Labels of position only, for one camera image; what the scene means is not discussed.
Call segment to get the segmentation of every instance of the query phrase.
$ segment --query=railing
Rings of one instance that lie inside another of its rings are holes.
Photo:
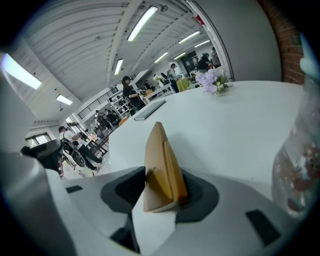
[[[131,76],[131,81],[133,81],[133,80],[137,77],[138,74],[139,74],[139,73],[133,74],[133,75]]]
[[[95,101],[93,101],[91,104],[89,104],[87,107],[85,107],[79,114],[78,116],[81,119],[84,119],[86,115],[88,115],[91,111],[95,110],[100,104],[103,102],[107,101],[112,95],[115,93],[119,92],[119,90],[115,87],[112,88],[110,91],[105,93],[104,95],[100,96],[97,98]]]

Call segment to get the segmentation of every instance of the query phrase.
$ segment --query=chair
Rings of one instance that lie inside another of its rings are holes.
[[[119,126],[121,126],[125,121],[127,121],[128,120],[128,118],[124,118],[124,119],[122,119],[120,122],[119,122]]]

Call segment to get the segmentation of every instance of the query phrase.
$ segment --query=brick wall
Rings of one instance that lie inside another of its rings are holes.
[[[270,0],[257,0],[268,17],[278,43],[282,81],[303,85],[304,73],[300,69],[303,57],[300,33],[296,26]]]

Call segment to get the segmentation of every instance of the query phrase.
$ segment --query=vase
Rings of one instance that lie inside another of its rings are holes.
[[[319,65],[303,36],[301,40],[301,62],[312,68],[301,65],[305,81],[300,107],[272,169],[273,200],[298,219],[307,216],[320,192],[320,77],[314,72]]]

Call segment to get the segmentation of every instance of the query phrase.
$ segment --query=round table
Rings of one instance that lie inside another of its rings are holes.
[[[189,90],[189,81],[187,78],[182,78],[176,82],[176,86],[179,89],[179,92]]]
[[[222,95],[203,87],[176,93],[146,120],[130,117],[110,135],[111,171],[144,166],[146,141],[159,121],[181,167],[243,182],[271,199],[273,161],[296,118],[303,87],[232,84]]]

